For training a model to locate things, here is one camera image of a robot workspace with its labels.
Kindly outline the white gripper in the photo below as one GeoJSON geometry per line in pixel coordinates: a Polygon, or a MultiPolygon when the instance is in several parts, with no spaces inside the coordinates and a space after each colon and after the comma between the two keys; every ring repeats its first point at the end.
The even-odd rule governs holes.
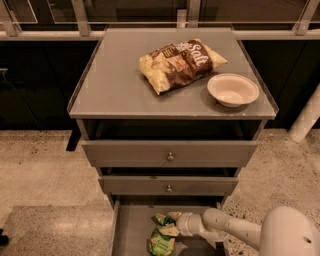
{"type": "Polygon", "coordinates": [[[177,237],[179,233],[183,236],[198,235],[204,231],[202,218],[199,214],[168,212],[167,215],[174,221],[174,223],[166,224],[158,228],[162,235],[177,237]]]}

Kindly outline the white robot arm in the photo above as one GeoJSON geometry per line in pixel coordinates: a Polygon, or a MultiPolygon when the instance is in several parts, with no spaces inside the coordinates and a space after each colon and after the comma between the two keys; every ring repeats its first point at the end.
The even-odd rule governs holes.
{"type": "Polygon", "coordinates": [[[259,252],[260,256],[320,256],[320,233],[298,210],[272,209],[258,225],[226,214],[217,208],[202,214],[174,212],[174,223],[160,229],[162,235],[199,235],[209,244],[224,242],[232,235],[259,252]]]}

